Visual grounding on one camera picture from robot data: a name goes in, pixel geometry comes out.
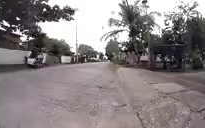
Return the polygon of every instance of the palm tree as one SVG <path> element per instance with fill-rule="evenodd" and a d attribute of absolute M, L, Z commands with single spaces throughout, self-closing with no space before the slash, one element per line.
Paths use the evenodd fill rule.
<path fill-rule="evenodd" d="M 118 4 L 121 11 L 118 13 L 120 19 L 110 18 L 108 20 L 108 25 L 110 27 L 118 27 L 116 29 L 105 33 L 101 40 L 107 40 L 110 37 L 116 36 L 122 32 L 128 32 L 129 43 L 127 46 L 131 46 L 130 51 L 139 51 L 145 50 L 143 42 L 148 42 L 146 37 L 146 29 L 152 31 L 154 27 L 158 26 L 155 23 L 154 15 L 160 16 L 158 12 L 151 12 L 149 14 L 145 13 L 146 7 L 141 4 L 140 0 L 136 0 L 134 4 L 129 4 L 128 0 L 122 0 L 122 3 Z"/>

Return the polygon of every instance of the cracked pavement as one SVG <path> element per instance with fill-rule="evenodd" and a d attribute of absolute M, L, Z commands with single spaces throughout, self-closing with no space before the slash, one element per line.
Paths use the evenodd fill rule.
<path fill-rule="evenodd" d="M 108 63 L 0 74 L 1 128 L 140 128 Z"/>
<path fill-rule="evenodd" d="M 205 128 L 205 91 L 109 63 L 0 74 L 2 128 Z"/>

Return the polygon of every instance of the overcast sky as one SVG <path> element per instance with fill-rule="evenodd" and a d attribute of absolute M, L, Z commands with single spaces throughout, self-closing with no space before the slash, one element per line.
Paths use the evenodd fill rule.
<path fill-rule="evenodd" d="M 77 8 L 74 21 L 60 21 L 59 23 L 43 23 L 41 27 L 49 37 L 64 39 L 75 49 L 76 34 L 75 28 L 78 26 L 78 43 L 88 44 L 97 51 L 104 52 L 106 42 L 100 42 L 101 36 L 112 30 L 107 26 L 107 20 L 113 17 L 111 11 L 119 11 L 118 3 L 122 0 L 50 0 L 50 4 L 65 6 L 69 5 Z M 179 0 L 148 0 L 149 11 L 159 11 L 161 13 L 173 10 Z M 199 3 L 198 10 L 205 16 L 205 0 L 197 0 Z M 157 23 L 161 26 L 163 18 L 157 18 Z M 125 40 L 127 34 L 122 34 L 120 39 Z"/>

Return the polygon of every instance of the house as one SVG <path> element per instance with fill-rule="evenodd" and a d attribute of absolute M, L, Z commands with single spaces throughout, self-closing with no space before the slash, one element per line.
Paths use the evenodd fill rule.
<path fill-rule="evenodd" d="M 22 50 L 22 43 L 20 39 L 21 35 L 15 33 L 9 33 L 0 29 L 0 48 Z"/>

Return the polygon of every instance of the concrete wall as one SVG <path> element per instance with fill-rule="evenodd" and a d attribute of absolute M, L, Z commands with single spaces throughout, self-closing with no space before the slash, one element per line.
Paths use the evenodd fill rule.
<path fill-rule="evenodd" d="M 0 64 L 24 64 L 24 56 L 28 55 L 28 51 L 22 50 L 9 50 L 0 48 Z M 62 63 L 70 63 L 70 56 L 62 56 Z M 59 58 L 55 56 L 47 55 L 46 64 L 58 64 L 60 63 Z"/>
<path fill-rule="evenodd" d="M 61 56 L 62 63 L 71 63 L 71 56 Z"/>
<path fill-rule="evenodd" d="M 0 48 L 0 64 L 23 64 L 28 51 Z"/>

